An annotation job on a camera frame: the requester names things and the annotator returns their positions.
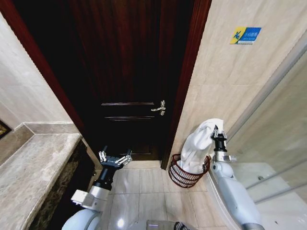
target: door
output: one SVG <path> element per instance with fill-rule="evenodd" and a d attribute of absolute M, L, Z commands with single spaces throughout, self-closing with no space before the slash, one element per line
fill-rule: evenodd
<path fill-rule="evenodd" d="M 92 149 L 134 160 L 165 152 L 194 2 L 13 0 Z"/>

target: red wire basket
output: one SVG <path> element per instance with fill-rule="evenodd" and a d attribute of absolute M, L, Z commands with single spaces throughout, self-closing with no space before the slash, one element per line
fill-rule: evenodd
<path fill-rule="evenodd" d="M 184 171 L 179 167 L 177 161 L 180 160 L 180 154 L 174 154 L 172 156 L 172 162 L 168 170 L 168 175 L 171 180 L 182 188 L 191 188 L 193 187 L 197 181 L 205 175 L 206 172 L 210 169 L 210 157 L 206 156 L 204 165 L 203 165 L 203 173 L 201 174 L 192 174 Z"/>

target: wooden door frame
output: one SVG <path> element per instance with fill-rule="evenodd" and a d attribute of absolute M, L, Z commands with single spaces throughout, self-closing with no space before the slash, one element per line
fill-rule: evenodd
<path fill-rule="evenodd" d="M 165 153 L 162 158 L 161 168 L 166 169 L 168 160 L 170 157 L 171 149 L 175 139 L 177 127 L 179 124 L 182 108 L 185 102 L 187 91 L 189 88 L 189 82 L 193 73 L 197 53 L 201 43 L 202 34 L 207 21 L 211 0 L 195 0 L 192 16 L 190 20 L 186 50 L 182 63 L 182 69 L 179 77 L 178 89 L 176 93 L 176 100 L 174 104 L 173 113 L 171 115 L 170 129 L 167 135 Z M 84 123 L 77 114 L 75 108 L 68 99 L 66 93 L 62 89 L 59 81 L 54 75 L 50 65 L 45 59 L 44 55 L 40 51 L 34 38 L 27 29 L 27 26 L 23 22 L 21 16 L 16 10 L 12 0 L 0 0 L 0 11 L 3 17 L 6 19 L 15 35 L 24 46 L 28 55 L 35 63 L 36 67 L 72 119 L 83 137 L 87 139 L 88 131 L 84 126 Z"/>

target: countertop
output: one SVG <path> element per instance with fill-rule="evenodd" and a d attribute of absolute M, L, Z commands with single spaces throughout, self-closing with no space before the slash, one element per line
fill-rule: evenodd
<path fill-rule="evenodd" d="M 82 136 L 36 134 L 0 166 L 0 226 L 27 229 Z"/>

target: shower enclosure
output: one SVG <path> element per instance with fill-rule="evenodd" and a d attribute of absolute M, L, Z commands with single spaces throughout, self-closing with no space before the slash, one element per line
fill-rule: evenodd
<path fill-rule="evenodd" d="M 280 77 L 227 149 L 266 230 L 307 229 L 306 46 Z"/>

